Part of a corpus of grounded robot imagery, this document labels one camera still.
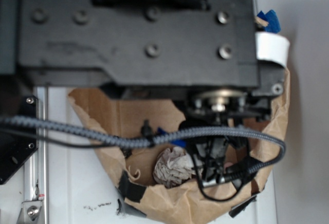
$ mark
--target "white surface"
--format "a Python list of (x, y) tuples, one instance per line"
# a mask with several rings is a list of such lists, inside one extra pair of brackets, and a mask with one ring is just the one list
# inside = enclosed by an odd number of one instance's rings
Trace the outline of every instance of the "white surface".
[(291, 43), (287, 153), (274, 171), (278, 223), (329, 222), (329, 0), (258, 0)]
[[(49, 119), (81, 125), (67, 103), (65, 88), (49, 89)], [(86, 139), (50, 133), (56, 139), (86, 143)], [(50, 224), (158, 223), (126, 214), (116, 214), (117, 191), (93, 150), (49, 146), (49, 218)], [(212, 223), (276, 224), (275, 194), (272, 175), (257, 202), (235, 219), (228, 214)]]
[(0, 185), (0, 224), (16, 223), (24, 201), (24, 171), (18, 170), (9, 181)]
[(276, 62), (287, 67), (290, 42), (287, 38), (269, 32), (256, 33), (257, 59)]

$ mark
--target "black cable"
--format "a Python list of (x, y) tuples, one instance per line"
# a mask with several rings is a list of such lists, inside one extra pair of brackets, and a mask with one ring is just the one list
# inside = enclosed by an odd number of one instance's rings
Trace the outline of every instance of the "black cable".
[(202, 181), (201, 181), (201, 178), (200, 178), (200, 175), (199, 175), (199, 172), (197, 170), (197, 165), (196, 165), (196, 161), (194, 159), (194, 156), (191, 155), (191, 158), (192, 158), (192, 162), (193, 162), (193, 165), (194, 165), (194, 170), (195, 170), (195, 176), (196, 176), (196, 182), (197, 182), (197, 185), (199, 186), (199, 189), (200, 189), (200, 192), (201, 194), (207, 199), (207, 200), (211, 200), (211, 201), (215, 201), (215, 202), (226, 202), (226, 201), (229, 201), (229, 200), (232, 200), (234, 197), (236, 197), (240, 191), (242, 190), (243, 186), (242, 185), (237, 191), (236, 193), (233, 194), (233, 196), (231, 197), (228, 197), (228, 198), (225, 198), (225, 199), (217, 199), (217, 198), (213, 198), (213, 197), (209, 197), (205, 191), (204, 191), (204, 186), (202, 184)]
[[(108, 134), (100, 133), (95, 130), (86, 129), (79, 126), (63, 124), (59, 122), (53, 122), (48, 120), (39, 120), (31, 117), (15, 116), (15, 117), (0, 117), (0, 124), (25, 127), (25, 128), (43, 128), (49, 130), (56, 130), (58, 132), (69, 133), (80, 137), (85, 137), (92, 140), (98, 140), (103, 142), (104, 146), (119, 146), (121, 148), (145, 148), (150, 146), (150, 142), (147, 138), (120, 138), (117, 136), (111, 136)], [(269, 161), (258, 162), (247, 169), (248, 174), (253, 174), (259, 171), (259, 169), (270, 166), (280, 161), (285, 154), (285, 143), (273, 136), (258, 132), (256, 130), (245, 128), (230, 128), (220, 126), (204, 126), (204, 127), (192, 127), (182, 129), (177, 132), (156, 135), (153, 137), (155, 145), (168, 143), (179, 139), (189, 139), (195, 137), (210, 137), (210, 136), (231, 136), (231, 137), (244, 137), (244, 138), (256, 138), (260, 140), (267, 140), (280, 147), (278, 155)], [(228, 181), (241, 178), (241, 172), (227, 174)]]
[(85, 144), (72, 144), (72, 143), (63, 142), (63, 141), (60, 141), (57, 139), (40, 136), (40, 135), (35, 135), (35, 134), (28, 133), (28, 132), (22, 132), (20, 130), (8, 129), (8, 128), (0, 128), (0, 133), (7, 133), (7, 134), (19, 136), (19, 137), (32, 138), (35, 140), (46, 141), (46, 142), (49, 142), (52, 144), (70, 147), (70, 148), (104, 148), (104, 147), (108, 147), (108, 144), (86, 144), (86, 145)]

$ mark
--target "blue plastic piece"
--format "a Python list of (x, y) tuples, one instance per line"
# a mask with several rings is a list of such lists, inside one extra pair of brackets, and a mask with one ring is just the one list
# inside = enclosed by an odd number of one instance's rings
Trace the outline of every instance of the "blue plastic piece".
[(260, 13), (257, 14), (257, 17), (268, 22), (268, 26), (264, 27), (265, 31), (271, 33), (279, 33), (281, 31), (278, 16), (273, 10), (270, 10), (266, 14), (264, 14), (263, 11), (260, 11)]
[[(158, 133), (159, 134), (167, 134), (165, 130), (163, 130), (161, 127), (158, 127)], [(175, 144), (179, 147), (185, 148), (186, 147), (186, 142), (184, 140), (173, 140), (171, 141), (172, 144)]]

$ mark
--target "tan paper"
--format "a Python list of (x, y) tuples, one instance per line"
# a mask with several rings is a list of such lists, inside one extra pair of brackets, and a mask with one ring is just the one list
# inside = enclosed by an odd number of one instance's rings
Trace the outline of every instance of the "tan paper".
[[(290, 95), (290, 77), (286, 71), (285, 92), (272, 102), (271, 122), (256, 123), (247, 120), (246, 125), (284, 139)], [(69, 101), (85, 127), (122, 137), (140, 136), (140, 128), (149, 119), (153, 130), (161, 127), (168, 132), (177, 130), (183, 114), (169, 100), (113, 101), (98, 89), (75, 89), (69, 94)], [(168, 224), (206, 224), (230, 211), (231, 208), (251, 194), (263, 190), (272, 167), (259, 171), (255, 179), (247, 184), (241, 193), (228, 202), (205, 200), (195, 180), (181, 186), (166, 189), (155, 183), (152, 171), (158, 154), (171, 145), (165, 144), (152, 149), (133, 150), (125, 160), (119, 148), (95, 150), (105, 171), (115, 186), (118, 186), (122, 171), (129, 173), (131, 182), (148, 186), (140, 203), (125, 199), (125, 202), (145, 213), (148, 218)], [(266, 141), (251, 141), (251, 155), (259, 160), (274, 158), (279, 148)], [(241, 156), (233, 148), (227, 152), (227, 161), (237, 162)], [(208, 195), (225, 199), (234, 194), (232, 184), (223, 184), (205, 190)]]

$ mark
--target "black tape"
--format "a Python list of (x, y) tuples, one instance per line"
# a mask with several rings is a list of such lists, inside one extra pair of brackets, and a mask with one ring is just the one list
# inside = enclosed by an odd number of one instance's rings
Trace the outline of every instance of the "black tape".
[(251, 196), (248, 200), (244, 201), (241, 204), (238, 204), (234, 207), (232, 207), (232, 210), (228, 212), (228, 214), (232, 217), (235, 218), (237, 215), (239, 215), (242, 211), (246, 209), (246, 207), (256, 201), (257, 196)]
[(131, 183), (128, 173), (123, 171), (118, 190), (123, 198), (128, 198), (133, 202), (140, 202), (146, 191), (146, 186)]

